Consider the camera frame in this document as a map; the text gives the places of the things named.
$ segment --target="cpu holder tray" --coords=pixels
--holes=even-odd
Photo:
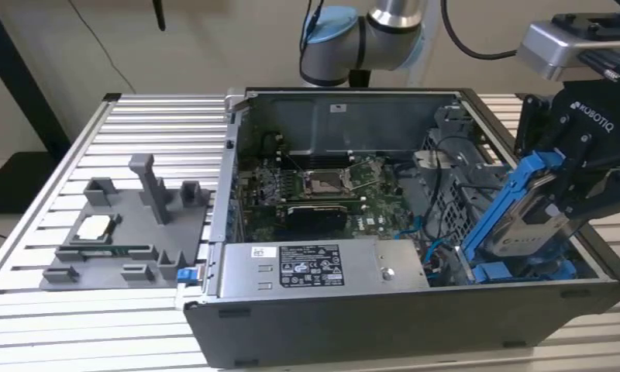
[[[151,154],[131,158],[143,191],[118,190],[111,178],[92,178],[88,203],[44,270],[42,289],[178,286],[178,270],[195,264],[210,191],[198,181],[170,191],[152,166]]]

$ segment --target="power supply label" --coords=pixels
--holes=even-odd
[[[281,246],[281,285],[285,288],[345,285],[341,246]]]

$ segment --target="aluminum table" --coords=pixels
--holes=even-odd
[[[515,134],[519,99],[482,98]],[[215,190],[226,133],[223,99],[222,95],[123,95],[100,105],[0,249],[0,371],[215,370],[176,309],[183,301],[176,289],[43,292],[39,282],[86,204],[87,181],[111,177],[118,188],[139,187],[127,166],[134,153],[156,155],[154,169],[171,188],[191,179]],[[620,256],[620,214],[593,225]],[[210,229],[211,212],[204,239]],[[207,255],[206,245],[199,255]],[[271,370],[619,371],[620,303],[603,315],[571,321],[534,349]]]

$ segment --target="open computer tower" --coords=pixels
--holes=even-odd
[[[620,301],[589,225],[571,277],[518,267],[527,281],[474,283],[461,244],[518,162],[474,91],[253,88],[231,107],[184,311],[213,367],[530,347]]]

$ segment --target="black stand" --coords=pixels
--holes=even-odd
[[[2,22],[0,78],[48,151],[16,153],[0,169],[0,213],[23,213],[71,144]]]

